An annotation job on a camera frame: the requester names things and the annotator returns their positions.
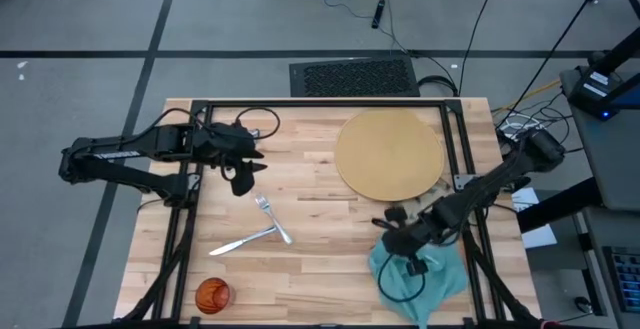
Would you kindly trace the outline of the round woven tan placemat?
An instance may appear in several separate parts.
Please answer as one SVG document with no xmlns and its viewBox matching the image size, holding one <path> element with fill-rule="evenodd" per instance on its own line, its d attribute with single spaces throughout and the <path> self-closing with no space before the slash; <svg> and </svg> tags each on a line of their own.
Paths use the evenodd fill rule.
<svg viewBox="0 0 640 329">
<path fill-rule="evenodd" d="M 397 202 L 426 193 L 444 172 L 435 131 L 406 109 L 364 111 L 339 132 L 334 162 L 343 181 L 372 200 Z"/>
</svg>

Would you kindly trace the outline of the black aluminium table frame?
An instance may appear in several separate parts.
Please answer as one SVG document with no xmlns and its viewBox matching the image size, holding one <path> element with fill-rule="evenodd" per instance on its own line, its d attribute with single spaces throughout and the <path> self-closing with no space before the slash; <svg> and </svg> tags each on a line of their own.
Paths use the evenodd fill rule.
<svg viewBox="0 0 640 329">
<path fill-rule="evenodd" d="M 502 161 L 492 116 L 484 98 L 407 99 L 411 110 L 433 128 L 443 148 L 453 144 L 456 164 L 444 166 L 442 179 L 451 173 L 485 173 Z M 186 324 L 200 316 L 204 324 L 328 324 L 402 325 L 407 321 L 380 304 L 367 259 L 380 229 L 370 223 L 382 217 L 388 205 L 358 196 L 341 180 L 333 160 L 336 137 L 346 121 L 369 107 L 403 106 L 401 99 L 371 104 L 352 100 L 257 100 L 243 104 L 213 101 L 213 120 L 232 122 L 244 107 L 272 107 L 281 118 L 273 137 L 258 144 L 269 168 L 256 173 L 253 192 L 243 197 L 231 193 L 219 172 L 204 169 L 199 205 L 195 214 L 189 262 L 182 301 L 176 280 L 169 277 L 160 317 L 178 313 Z M 468 138 L 462 144 L 456 112 L 445 105 L 459 104 Z M 252 241 L 220 257 L 208 252 L 271 225 L 254 201 L 265 195 L 276 217 L 294 239 L 286 245 L 274 233 Z M 175 246 L 188 213 L 178 214 L 161 203 L 139 212 L 114 317 L 128 314 L 156 279 L 165 241 Z M 541 316 L 525 248 L 515 213 L 491 208 L 486 235 L 501 278 L 516 298 L 536 317 Z M 201 315 L 196 289 L 205 279 L 220 277 L 233 288 L 229 308 L 215 315 Z"/>
</svg>

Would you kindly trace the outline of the black stand leg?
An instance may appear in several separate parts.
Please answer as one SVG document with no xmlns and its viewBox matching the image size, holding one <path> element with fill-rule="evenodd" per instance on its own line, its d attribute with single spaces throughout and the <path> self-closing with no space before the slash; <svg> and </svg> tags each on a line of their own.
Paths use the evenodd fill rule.
<svg viewBox="0 0 640 329">
<path fill-rule="evenodd" d="M 640 51 L 640 26 L 613 49 L 594 52 L 589 58 L 589 70 L 609 76 L 638 51 Z"/>
<path fill-rule="evenodd" d="M 602 203 L 596 180 L 591 177 L 520 211 L 517 214 L 519 228 L 526 233 Z"/>
</svg>

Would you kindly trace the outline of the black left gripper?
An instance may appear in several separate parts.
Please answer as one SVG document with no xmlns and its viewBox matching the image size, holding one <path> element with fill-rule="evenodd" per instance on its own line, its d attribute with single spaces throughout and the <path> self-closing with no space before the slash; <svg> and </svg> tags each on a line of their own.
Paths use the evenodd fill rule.
<svg viewBox="0 0 640 329">
<path fill-rule="evenodd" d="M 250 153 L 249 158 L 263 159 L 264 155 L 257 150 L 253 150 Z M 234 171 L 234 175 L 230 179 L 230 183 L 232 193 L 235 196 L 243 196 L 252 189 L 255 184 L 253 172 L 258 172 L 268 168 L 265 164 L 253 163 L 252 161 L 245 162 L 236 159 L 231 161 L 230 167 Z"/>
</svg>

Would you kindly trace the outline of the grey desk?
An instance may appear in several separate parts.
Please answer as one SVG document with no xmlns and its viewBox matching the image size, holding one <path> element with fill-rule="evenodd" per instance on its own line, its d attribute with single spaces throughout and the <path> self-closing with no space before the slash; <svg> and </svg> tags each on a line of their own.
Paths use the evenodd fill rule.
<svg viewBox="0 0 640 329">
<path fill-rule="evenodd" d="M 617 295 L 608 248 L 640 253 L 640 106 L 602 121 L 569 106 L 592 178 L 602 198 L 583 210 L 594 254 L 619 329 L 640 329 L 640 313 L 626 312 Z"/>
</svg>

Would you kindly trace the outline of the black power strip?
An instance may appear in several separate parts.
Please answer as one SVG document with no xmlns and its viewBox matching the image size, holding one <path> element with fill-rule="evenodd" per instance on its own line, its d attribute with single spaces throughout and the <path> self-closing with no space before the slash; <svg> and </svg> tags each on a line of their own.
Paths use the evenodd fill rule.
<svg viewBox="0 0 640 329">
<path fill-rule="evenodd" d="M 386 1 L 385 0 L 379 0 L 377 5 L 376 5 L 376 9 L 372 18 L 372 22 L 371 22 L 371 28 L 372 29 L 379 29 L 380 25 L 381 25 L 381 19 L 382 19 L 382 14 L 384 12 L 385 9 L 385 5 L 386 5 Z"/>
</svg>

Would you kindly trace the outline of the black keyboard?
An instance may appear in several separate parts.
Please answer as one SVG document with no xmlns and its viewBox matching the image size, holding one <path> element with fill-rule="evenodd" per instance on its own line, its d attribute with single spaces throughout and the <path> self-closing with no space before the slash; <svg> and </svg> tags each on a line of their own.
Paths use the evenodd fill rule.
<svg viewBox="0 0 640 329">
<path fill-rule="evenodd" d="M 604 246 L 603 254 L 620 309 L 640 314 L 640 248 Z"/>
</svg>

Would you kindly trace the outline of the black device with blue light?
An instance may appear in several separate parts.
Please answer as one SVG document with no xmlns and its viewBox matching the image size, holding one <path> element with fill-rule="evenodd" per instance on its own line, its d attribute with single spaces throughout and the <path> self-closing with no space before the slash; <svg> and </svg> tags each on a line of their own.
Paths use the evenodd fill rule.
<svg viewBox="0 0 640 329">
<path fill-rule="evenodd" d="M 640 110 L 640 72 L 622 77 L 613 72 L 601 74 L 578 67 L 577 82 L 569 94 L 569 102 L 581 111 L 607 121 L 621 110 Z"/>
</svg>

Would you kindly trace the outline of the silver metal fork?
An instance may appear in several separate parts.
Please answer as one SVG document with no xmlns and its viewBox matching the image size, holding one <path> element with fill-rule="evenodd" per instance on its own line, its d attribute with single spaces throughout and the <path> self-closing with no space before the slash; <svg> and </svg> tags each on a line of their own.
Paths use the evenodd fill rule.
<svg viewBox="0 0 640 329">
<path fill-rule="evenodd" d="M 284 240 L 284 242 L 287 245 L 291 245 L 294 243 L 293 238 L 289 235 L 289 233 L 283 228 L 283 226 L 281 225 L 281 223 L 279 222 L 279 220 L 276 218 L 276 216 L 274 215 L 273 211 L 272 211 L 272 207 L 270 202 L 268 201 L 268 199 L 262 195 L 262 194 L 258 194 L 255 197 L 255 201 L 256 204 L 259 206 L 259 208 L 267 215 L 271 218 L 271 220 L 273 221 L 274 226 L 276 227 L 277 231 L 280 233 L 282 239 Z"/>
</svg>

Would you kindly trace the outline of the white paper sheet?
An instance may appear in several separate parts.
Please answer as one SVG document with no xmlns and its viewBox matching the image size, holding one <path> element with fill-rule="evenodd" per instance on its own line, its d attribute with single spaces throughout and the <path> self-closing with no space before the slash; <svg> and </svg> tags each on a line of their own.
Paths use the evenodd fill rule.
<svg viewBox="0 0 640 329">
<path fill-rule="evenodd" d="M 522 188 L 511 195 L 513 208 L 520 213 L 534 204 L 539 203 L 535 190 L 531 187 Z M 522 232 L 521 237 L 526 249 L 555 245 L 557 239 L 549 224 L 537 229 Z"/>
</svg>

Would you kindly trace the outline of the orange translucent plastic cup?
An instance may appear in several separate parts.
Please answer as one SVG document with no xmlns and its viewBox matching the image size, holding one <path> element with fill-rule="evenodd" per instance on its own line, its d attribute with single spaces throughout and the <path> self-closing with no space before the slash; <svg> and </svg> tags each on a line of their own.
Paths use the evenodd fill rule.
<svg viewBox="0 0 640 329">
<path fill-rule="evenodd" d="M 219 313 L 231 302 L 232 291 L 222 279 L 212 277 L 204 280 L 195 293 L 195 305 L 207 315 Z"/>
</svg>

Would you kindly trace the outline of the silver metal table knife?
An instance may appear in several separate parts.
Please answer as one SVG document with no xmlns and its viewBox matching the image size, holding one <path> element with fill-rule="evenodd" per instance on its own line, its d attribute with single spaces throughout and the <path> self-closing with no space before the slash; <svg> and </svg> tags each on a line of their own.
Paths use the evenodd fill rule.
<svg viewBox="0 0 640 329">
<path fill-rule="evenodd" d="M 236 240 L 234 242 L 227 243 L 227 244 L 225 244 L 225 245 L 223 245 L 223 246 L 221 246 L 219 248 L 216 248 L 216 249 L 210 251 L 209 255 L 210 256 L 223 255 L 225 253 L 228 253 L 230 251 L 233 251 L 233 250 L 243 246 L 244 244 L 246 244 L 246 243 L 248 243 L 250 241 L 262 238 L 262 237 L 267 236 L 269 234 L 272 234 L 272 233 L 274 233 L 276 231 L 277 231 L 277 229 L 276 229 L 275 226 L 268 227 L 268 228 L 266 228 L 266 229 L 264 229 L 264 230 L 262 230 L 260 232 L 251 234 L 251 235 L 249 235 L 247 237 L 244 237 L 242 239 Z"/>
</svg>

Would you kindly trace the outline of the teal cloth napkin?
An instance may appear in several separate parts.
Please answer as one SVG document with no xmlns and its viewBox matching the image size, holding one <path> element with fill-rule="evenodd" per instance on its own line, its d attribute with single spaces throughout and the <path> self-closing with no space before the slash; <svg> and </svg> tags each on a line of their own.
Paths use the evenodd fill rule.
<svg viewBox="0 0 640 329">
<path fill-rule="evenodd" d="M 390 256 L 382 242 L 373 247 L 368 265 L 381 303 L 420 329 L 426 329 L 431 315 L 449 298 L 468 285 L 465 265 L 454 246 L 423 246 L 417 257 L 428 265 L 428 272 L 411 276 L 408 260 Z"/>
</svg>

